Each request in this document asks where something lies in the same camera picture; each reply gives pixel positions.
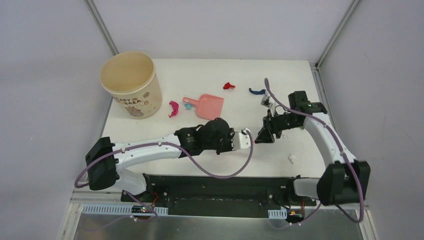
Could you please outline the pink plastic dustpan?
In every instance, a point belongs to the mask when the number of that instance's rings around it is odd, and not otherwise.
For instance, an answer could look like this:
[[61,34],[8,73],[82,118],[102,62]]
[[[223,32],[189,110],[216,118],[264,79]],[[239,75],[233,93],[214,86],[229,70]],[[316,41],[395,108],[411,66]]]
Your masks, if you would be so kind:
[[211,94],[202,94],[199,99],[183,97],[182,101],[194,106],[198,117],[214,120],[221,117],[225,99]]

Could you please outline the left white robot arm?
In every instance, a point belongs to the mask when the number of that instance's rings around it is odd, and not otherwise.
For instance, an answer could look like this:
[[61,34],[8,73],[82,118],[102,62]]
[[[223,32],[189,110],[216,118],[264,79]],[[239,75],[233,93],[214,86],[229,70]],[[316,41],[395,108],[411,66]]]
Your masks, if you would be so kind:
[[85,156],[87,185],[92,191],[120,188],[140,202],[147,202],[152,198],[153,189],[144,176],[129,171],[129,167],[162,159],[194,157],[203,151],[215,151],[218,155],[231,152],[235,150],[238,134],[224,119],[215,118],[152,140],[112,142],[109,136],[101,137]]

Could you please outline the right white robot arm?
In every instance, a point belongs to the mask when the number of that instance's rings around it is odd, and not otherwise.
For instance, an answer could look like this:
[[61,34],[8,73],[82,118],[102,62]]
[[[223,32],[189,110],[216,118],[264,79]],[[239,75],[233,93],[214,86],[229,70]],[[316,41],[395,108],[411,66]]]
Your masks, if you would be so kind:
[[320,178],[296,176],[288,180],[284,200],[296,205],[303,198],[319,200],[325,206],[361,203],[368,187],[371,167],[359,161],[341,141],[334,130],[328,112],[321,102],[308,100],[305,91],[288,96],[289,110],[279,114],[277,105],[265,94],[261,105],[268,108],[256,144],[274,143],[285,130],[304,128],[314,140],[325,171]]

